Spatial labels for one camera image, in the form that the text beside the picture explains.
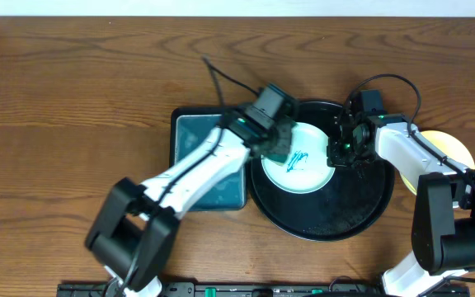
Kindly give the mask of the green yellow sponge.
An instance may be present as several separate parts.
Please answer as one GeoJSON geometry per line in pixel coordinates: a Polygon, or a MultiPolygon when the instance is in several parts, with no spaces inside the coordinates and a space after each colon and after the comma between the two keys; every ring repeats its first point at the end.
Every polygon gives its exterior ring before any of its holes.
{"type": "Polygon", "coordinates": [[[290,118],[281,119],[277,122],[270,136],[270,146],[266,151],[266,158],[278,163],[285,163],[289,157],[293,131],[296,123],[290,118]]]}

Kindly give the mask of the mint plate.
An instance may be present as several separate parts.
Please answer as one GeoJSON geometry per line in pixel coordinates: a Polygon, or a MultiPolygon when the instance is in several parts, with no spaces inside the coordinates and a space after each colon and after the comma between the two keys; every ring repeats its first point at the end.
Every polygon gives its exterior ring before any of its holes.
{"type": "Polygon", "coordinates": [[[335,168],[327,165],[328,136],[319,128],[298,122],[292,128],[290,154],[284,163],[261,160],[269,180],[283,191],[308,194],[325,186],[335,168]]]}

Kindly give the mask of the yellow plate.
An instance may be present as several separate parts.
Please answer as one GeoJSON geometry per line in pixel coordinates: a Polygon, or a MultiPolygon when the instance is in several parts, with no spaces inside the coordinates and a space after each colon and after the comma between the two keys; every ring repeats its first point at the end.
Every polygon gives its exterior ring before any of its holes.
{"type": "Polygon", "coordinates": [[[475,169],[475,162],[472,154],[466,146],[451,134],[438,130],[424,130],[420,132],[425,139],[431,142],[442,154],[447,155],[454,161],[466,165],[470,169],[475,169]]]}

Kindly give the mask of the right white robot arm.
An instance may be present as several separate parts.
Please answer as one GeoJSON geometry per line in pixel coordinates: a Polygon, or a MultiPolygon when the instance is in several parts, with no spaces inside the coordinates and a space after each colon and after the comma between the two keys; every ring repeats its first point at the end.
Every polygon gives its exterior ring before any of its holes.
{"type": "Polygon", "coordinates": [[[412,251],[382,275],[393,296],[427,296],[475,271],[475,170],[442,154],[404,115],[340,115],[329,140],[331,167],[385,161],[415,188],[412,251]]]}

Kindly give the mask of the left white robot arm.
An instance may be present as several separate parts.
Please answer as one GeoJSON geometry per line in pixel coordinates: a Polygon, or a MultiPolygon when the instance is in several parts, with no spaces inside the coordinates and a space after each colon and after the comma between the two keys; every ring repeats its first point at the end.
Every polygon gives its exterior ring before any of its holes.
{"type": "Polygon", "coordinates": [[[114,296],[157,296],[181,220],[218,182],[251,157],[286,158],[299,110],[250,105],[227,109],[205,140],[181,161],[140,183],[118,181],[84,245],[111,273],[114,296]]]}

